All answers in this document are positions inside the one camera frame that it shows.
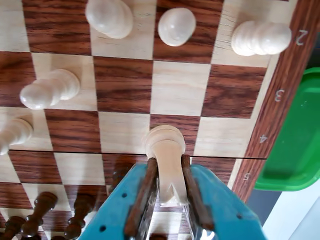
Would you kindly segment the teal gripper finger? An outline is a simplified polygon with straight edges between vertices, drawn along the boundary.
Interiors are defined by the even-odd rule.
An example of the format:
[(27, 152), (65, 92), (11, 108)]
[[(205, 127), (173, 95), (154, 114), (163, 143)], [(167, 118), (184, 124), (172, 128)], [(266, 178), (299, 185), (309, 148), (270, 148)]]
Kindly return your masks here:
[(155, 158), (135, 164), (80, 235), (81, 240), (147, 240), (158, 194)]
[(193, 240), (264, 240), (259, 218), (211, 170), (181, 157)]

